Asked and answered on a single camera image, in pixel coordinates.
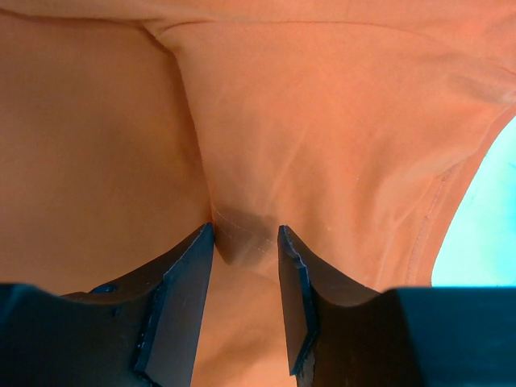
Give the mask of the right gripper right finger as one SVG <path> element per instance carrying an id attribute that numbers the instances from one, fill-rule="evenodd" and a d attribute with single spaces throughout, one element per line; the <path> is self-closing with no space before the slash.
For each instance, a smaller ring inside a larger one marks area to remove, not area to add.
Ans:
<path id="1" fill-rule="evenodd" d="M 377 292 L 277 236 L 289 373 L 300 386 L 512 386 L 512 287 Z"/>

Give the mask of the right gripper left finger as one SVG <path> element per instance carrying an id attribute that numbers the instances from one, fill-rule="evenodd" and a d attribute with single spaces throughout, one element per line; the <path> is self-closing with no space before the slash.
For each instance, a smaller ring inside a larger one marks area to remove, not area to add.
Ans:
<path id="1" fill-rule="evenodd" d="M 190 385 L 213 250 L 208 223 L 88 293 L 2 284 L 2 385 Z"/>

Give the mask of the orange t shirt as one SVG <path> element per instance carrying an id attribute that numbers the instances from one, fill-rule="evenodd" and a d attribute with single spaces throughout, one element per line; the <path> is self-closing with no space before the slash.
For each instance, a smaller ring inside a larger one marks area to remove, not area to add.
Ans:
<path id="1" fill-rule="evenodd" d="M 214 224 L 196 386 L 291 386 L 277 230 L 427 285 L 515 114 L 512 1 L 4 1 L 1 278 L 88 290 Z"/>

